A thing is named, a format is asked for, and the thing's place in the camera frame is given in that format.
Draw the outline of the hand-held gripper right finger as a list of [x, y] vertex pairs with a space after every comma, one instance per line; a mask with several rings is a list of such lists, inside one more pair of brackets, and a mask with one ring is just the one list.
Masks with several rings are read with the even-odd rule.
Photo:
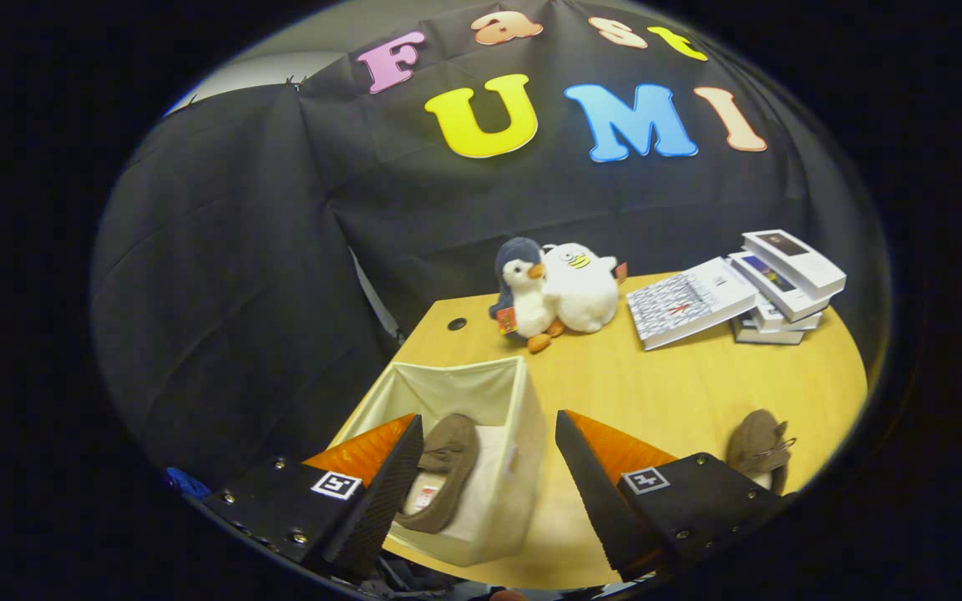
[[556, 444], [612, 570], [661, 577], [731, 547], [791, 502], [707, 452], [676, 459], [630, 434], [558, 411]]

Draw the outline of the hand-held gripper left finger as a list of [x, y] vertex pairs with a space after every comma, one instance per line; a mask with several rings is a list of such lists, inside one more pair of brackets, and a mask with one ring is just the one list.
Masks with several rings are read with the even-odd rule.
[[375, 568], [421, 453], [423, 418], [408, 413], [310, 459], [266, 459], [200, 503], [279, 559], [360, 583]]

